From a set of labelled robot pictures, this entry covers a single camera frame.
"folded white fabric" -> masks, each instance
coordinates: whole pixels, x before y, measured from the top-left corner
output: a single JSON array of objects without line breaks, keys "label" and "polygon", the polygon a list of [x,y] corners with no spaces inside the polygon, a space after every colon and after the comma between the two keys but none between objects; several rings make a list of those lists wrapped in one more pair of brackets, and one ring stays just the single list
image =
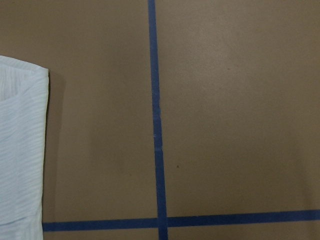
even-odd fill
[{"label": "folded white fabric", "polygon": [[48,69],[0,56],[0,240],[42,240]]}]

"brown surface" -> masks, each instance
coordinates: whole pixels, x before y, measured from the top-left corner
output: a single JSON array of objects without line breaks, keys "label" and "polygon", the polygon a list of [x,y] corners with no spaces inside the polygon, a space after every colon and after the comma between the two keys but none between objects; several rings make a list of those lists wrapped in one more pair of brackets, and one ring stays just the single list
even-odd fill
[{"label": "brown surface", "polygon": [[156,7],[168,216],[319,209],[319,2]]},{"label": "brown surface", "polygon": [[170,240],[318,240],[320,222],[169,228]]},{"label": "brown surface", "polygon": [[156,217],[147,1],[0,9],[0,54],[50,70],[43,221]]},{"label": "brown surface", "polygon": [[43,240],[157,240],[158,230],[125,229],[107,231],[45,232]]}]

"blue tape strip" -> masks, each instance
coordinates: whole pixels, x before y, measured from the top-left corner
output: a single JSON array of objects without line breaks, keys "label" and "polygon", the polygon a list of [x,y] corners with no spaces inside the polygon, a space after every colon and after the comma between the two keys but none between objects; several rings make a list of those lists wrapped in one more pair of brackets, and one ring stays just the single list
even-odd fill
[{"label": "blue tape strip", "polygon": [[159,240],[167,240],[168,223],[164,155],[162,150],[163,143],[160,110],[159,63],[155,0],[148,0],[148,14],[158,234]]},{"label": "blue tape strip", "polygon": [[150,229],[158,227],[157,218],[46,222],[42,224],[44,232],[89,231],[114,229]]},{"label": "blue tape strip", "polygon": [[320,220],[320,210],[169,217],[169,227],[262,224]]}]

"white cloth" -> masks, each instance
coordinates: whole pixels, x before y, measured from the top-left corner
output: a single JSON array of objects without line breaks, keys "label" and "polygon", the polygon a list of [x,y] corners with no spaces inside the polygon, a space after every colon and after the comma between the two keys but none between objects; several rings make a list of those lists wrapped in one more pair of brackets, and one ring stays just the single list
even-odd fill
[{"label": "white cloth", "polygon": [[0,56],[0,240],[42,240],[48,69]]}]

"vertical blue line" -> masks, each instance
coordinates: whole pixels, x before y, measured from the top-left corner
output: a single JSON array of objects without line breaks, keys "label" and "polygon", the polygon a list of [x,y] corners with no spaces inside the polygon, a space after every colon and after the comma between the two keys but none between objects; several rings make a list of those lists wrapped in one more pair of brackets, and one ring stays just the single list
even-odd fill
[{"label": "vertical blue line", "polygon": [[168,240],[155,0],[148,0],[148,14],[158,234],[159,240]]}]

